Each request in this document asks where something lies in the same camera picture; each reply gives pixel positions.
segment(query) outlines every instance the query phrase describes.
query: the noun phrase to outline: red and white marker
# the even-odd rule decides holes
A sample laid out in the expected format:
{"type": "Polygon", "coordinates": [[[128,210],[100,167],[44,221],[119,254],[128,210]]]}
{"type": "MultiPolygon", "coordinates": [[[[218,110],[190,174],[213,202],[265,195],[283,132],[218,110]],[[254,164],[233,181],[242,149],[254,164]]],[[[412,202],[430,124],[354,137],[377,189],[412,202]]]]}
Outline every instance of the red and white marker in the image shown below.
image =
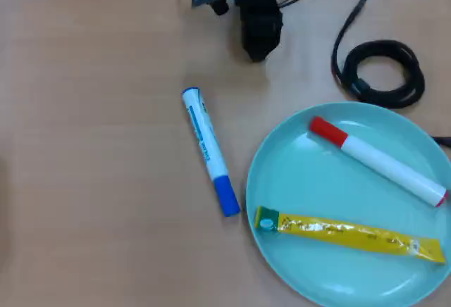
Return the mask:
{"type": "Polygon", "coordinates": [[[343,132],[321,117],[313,118],[310,123],[310,130],[334,143],[351,157],[419,196],[432,206],[439,207],[448,196],[449,191],[443,186],[359,138],[343,132]]]}

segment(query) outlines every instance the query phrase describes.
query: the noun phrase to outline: wooden table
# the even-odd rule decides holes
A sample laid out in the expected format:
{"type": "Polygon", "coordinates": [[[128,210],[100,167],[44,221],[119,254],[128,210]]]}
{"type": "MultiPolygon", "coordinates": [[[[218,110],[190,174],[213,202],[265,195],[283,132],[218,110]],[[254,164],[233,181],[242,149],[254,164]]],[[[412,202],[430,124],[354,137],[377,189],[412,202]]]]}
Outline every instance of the wooden table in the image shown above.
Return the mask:
{"type": "MultiPolygon", "coordinates": [[[[224,220],[180,99],[202,88],[233,184],[265,135],[345,97],[332,43],[358,0],[284,10],[252,65],[237,12],[190,0],[0,0],[0,306],[313,306],[265,264],[245,216],[224,220]]],[[[340,50],[410,45],[427,90],[400,111],[451,134],[451,0],[369,0],[340,50]]],[[[373,85],[401,83],[381,61],[373,85]]],[[[422,306],[445,306],[448,280],[422,306]]]]}

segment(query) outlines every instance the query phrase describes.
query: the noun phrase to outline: yellow tube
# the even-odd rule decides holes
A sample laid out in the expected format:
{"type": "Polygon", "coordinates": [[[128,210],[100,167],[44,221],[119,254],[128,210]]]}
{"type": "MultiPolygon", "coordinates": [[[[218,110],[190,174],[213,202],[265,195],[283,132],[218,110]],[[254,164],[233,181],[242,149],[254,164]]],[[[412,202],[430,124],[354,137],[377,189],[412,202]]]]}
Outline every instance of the yellow tube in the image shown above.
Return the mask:
{"type": "Polygon", "coordinates": [[[437,239],[409,235],[343,221],[304,217],[280,213],[259,206],[255,228],[331,242],[363,251],[415,256],[420,259],[445,263],[437,239]]]}

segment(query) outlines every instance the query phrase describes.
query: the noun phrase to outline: plate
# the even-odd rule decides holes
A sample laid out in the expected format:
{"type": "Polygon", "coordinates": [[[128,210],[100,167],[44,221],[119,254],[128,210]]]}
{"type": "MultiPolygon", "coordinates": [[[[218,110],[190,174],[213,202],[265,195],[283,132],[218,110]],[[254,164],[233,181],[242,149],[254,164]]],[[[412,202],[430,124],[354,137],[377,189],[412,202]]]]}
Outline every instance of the plate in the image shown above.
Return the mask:
{"type": "Polygon", "coordinates": [[[321,306],[411,306],[448,276],[451,204],[434,208],[308,132],[320,115],[451,188],[451,163],[421,128],[392,111],[357,102],[294,114],[257,151],[247,179],[249,224],[260,251],[294,290],[321,306]],[[288,234],[257,231],[262,205],[440,240],[447,263],[370,253],[288,234]]]}

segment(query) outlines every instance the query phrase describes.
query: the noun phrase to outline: white marker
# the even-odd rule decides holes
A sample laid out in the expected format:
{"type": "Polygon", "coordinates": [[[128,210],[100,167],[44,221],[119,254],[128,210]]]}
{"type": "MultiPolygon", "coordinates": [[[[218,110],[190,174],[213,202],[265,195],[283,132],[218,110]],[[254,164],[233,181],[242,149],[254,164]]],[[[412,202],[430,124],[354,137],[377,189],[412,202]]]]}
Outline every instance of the white marker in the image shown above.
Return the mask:
{"type": "Polygon", "coordinates": [[[219,149],[213,125],[206,111],[204,99],[199,88],[190,87],[186,89],[182,93],[182,98],[191,117],[194,133],[197,136],[197,142],[204,156],[206,169],[218,194],[223,213],[226,217],[235,215],[240,212],[240,206],[230,183],[227,166],[219,149]]]}
{"type": "Polygon", "coordinates": [[[321,117],[315,117],[312,120],[310,130],[326,138],[365,166],[404,187],[432,206],[439,207],[448,196],[448,190],[443,186],[359,138],[343,132],[321,117]]]}

